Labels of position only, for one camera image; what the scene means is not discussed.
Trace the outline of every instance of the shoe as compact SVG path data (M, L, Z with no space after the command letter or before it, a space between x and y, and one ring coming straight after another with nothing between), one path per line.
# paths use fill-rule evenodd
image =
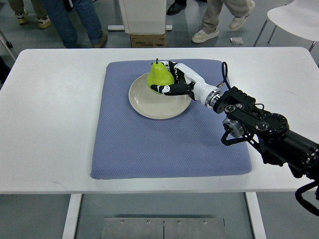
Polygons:
M48 16L46 18L36 17L36 19L38 20L38 27L41 29L45 29L52 25L52 22Z
M245 24L247 18L249 17L250 13L254 10L254 8L255 8L255 2L250 1L250 7L246 15L244 15L243 17L234 17L234 19L231 21L229 25L229 29L231 31L236 31L240 29Z
M108 36L107 36L106 32L102 31L102 36L103 36L103 38L102 38L100 43L92 44L93 48L102 48L106 44L106 42L108 41Z
M173 3L168 9L167 9L167 12L166 12L166 15L175 15L175 14L178 14L180 11L182 11L184 8L186 8L186 4L184 5L181 5L181 4L178 4L178 3Z
M203 43L209 39L215 38L219 35L219 30L218 28L211 34L207 34L206 32L204 32L203 30L200 30L198 33L196 33L191 40L194 43Z
M20 25L26 24L28 22L28 11L24 9L23 13L18 13L15 15L16 18L18 19L18 23Z

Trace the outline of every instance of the robotic arm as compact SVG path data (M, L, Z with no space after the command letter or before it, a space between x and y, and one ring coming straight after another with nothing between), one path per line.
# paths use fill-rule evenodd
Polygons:
M217 86L204 79L189 67L171 61L162 62L175 78L170 86L151 85L151 89L164 95L189 95L195 101L212 108L217 114L226 113L222 122L225 133L222 143L229 146L248 142L262 156L264 163L283 166L288 163L296 178L306 175L314 182L296 191L297 201L308 211L319 216L319 210L302 198L302 193L319 186L319 144L289 130L287 119L281 114L258 108L256 100L227 82L227 64L222 63L223 82ZM226 84L223 94L219 87ZM319 200L319 188L316 190Z

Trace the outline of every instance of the white plate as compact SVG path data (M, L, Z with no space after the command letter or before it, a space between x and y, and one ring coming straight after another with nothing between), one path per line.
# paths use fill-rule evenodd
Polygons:
M189 96L165 96L152 91L147 84L148 73L138 77L130 87L129 99L132 107L141 115L165 120L175 117L187 109Z

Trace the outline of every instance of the green pear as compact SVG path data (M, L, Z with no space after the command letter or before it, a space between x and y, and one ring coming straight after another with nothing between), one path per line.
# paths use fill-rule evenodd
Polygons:
M156 62L152 64L147 82L149 88L151 88L151 85L166 86L174 84L174 77L170 71L166 69L165 65L156 59Z

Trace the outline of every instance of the blue mat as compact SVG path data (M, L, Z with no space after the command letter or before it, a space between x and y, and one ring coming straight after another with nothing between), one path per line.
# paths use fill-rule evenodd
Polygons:
M222 81L221 62L179 59L208 84ZM251 171L247 144L225 146L222 121L200 102L180 115L148 119L130 104L128 92L154 61L113 62L106 69L91 177L94 179L240 175Z

